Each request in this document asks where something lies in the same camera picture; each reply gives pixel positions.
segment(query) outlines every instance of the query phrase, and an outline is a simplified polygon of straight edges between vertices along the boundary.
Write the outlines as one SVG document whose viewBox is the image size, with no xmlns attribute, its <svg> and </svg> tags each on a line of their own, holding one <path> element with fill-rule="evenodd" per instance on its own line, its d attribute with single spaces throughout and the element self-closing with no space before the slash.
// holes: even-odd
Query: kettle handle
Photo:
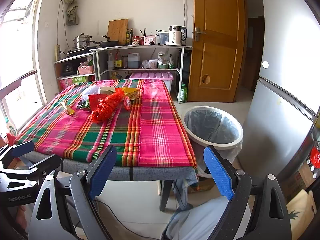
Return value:
<svg viewBox="0 0 320 240">
<path fill-rule="evenodd" d="M 184 30 L 184 33 L 182 32 L 183 35 L 181 35 L 181 41 L 185 41 L 187 39 L 187 28 L 183 26 L 180 26 L 180 28 L 181 28 L 181 32 L 182 30 Z"/>
</svg>

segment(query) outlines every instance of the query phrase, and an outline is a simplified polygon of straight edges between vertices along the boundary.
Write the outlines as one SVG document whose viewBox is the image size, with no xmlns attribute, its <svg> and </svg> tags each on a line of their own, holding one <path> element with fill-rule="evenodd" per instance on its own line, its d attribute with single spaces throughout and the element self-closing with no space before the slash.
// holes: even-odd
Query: electrical outlet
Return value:
<svg viewBox="0 0 320 240">
<path fill-rule="evenodd" d="M 61 55 L 60 55 L 59 51 L 60 51 L 60 45 L 55 45 L 54 46 L 54 56 L 56 58 L 56 61 L 61 59 Z"/>
</svg>

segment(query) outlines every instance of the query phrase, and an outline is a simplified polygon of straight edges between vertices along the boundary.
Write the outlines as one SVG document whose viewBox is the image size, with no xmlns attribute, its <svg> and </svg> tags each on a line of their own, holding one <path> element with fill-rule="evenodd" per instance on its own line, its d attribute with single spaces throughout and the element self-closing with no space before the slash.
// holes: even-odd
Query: refrigerator door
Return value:
<svg viewBox="0 0 320 240">
<path fill-rule="evenodd" d="M 243 125 L 243 169 L 259 178 L 272 173 L 279 181 L 291 176 L 310 153 L 313 119 L 298 101 L 260 78 Z"/>
<path fill-rule="evenodd" d="M 304 0 L 263 0 L 265 40 L 260 76 L 318 112 L 320 26 Z"/>
</svg>

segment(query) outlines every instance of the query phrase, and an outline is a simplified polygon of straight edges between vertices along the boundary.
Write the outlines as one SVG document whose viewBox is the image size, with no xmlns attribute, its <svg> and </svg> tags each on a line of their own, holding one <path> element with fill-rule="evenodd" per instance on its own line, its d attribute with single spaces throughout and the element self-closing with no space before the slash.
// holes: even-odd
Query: green box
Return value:
<svg viewBox="0 0 320 240">
<path fill-rule="evenodd" d="M 75 77 L 72 79 L 73 83 L 81 83 L 81 82 L 88 82 L 88 77 L 84 76 L 84 77 Z"/>
</svg>

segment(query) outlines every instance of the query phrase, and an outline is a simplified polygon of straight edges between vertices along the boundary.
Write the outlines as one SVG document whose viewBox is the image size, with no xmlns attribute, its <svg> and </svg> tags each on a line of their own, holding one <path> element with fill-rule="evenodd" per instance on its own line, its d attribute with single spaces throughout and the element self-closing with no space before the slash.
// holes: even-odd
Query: wooden cutting board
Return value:
<svg viewBox="0 0 320 240">
<path fill-rule="evenodd" d="M 112 41 L 118 41 L 119 45 L 125 45 L 125 39 L 128 28 L 128 19 L 110 21 L 108 26 L 108 34 Z"/>
</svg>

